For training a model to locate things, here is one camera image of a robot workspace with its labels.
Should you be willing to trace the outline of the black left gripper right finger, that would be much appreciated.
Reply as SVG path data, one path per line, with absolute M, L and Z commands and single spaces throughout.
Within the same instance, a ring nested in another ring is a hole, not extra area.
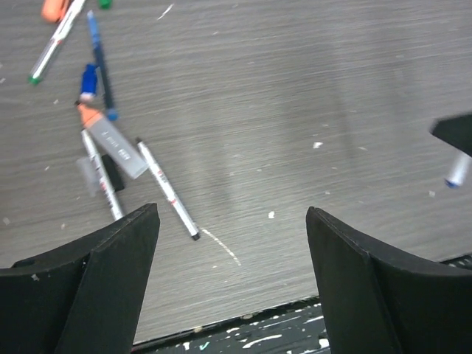
M 469 353 L 471 271 L 402 251 L 322 209 L 308 243 L 333 353 Z

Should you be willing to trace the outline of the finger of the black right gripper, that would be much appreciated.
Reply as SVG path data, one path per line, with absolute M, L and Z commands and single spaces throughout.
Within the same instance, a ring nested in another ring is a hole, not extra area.
M 472 116 L 459 114 L 437 119 L 431 127 L 431 135 L 472 156 Z

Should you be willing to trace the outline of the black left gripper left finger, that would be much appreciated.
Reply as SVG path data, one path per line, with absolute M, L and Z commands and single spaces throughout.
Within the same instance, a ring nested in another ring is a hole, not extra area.
M 1 270 L 3 353 L 129 353 L 159 236 L 155 204 Z

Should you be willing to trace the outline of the white marker with blue end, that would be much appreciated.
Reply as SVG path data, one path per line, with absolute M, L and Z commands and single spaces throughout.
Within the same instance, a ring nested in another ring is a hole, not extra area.
M 455 159 L 450 173 L 445 178 L 445 185 L 455 189 L 463 185 L 471 166 L 471 157 L 464 152 L 460 152 Z

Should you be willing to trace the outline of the blue marker cap with eraser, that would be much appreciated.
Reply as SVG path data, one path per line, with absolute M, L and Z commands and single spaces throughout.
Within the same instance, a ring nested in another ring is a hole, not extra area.
M 80 101 L 90 102 L 97 96 L 97 66 L 94 63 L 87 63 L 82 75 L 80 87 Z

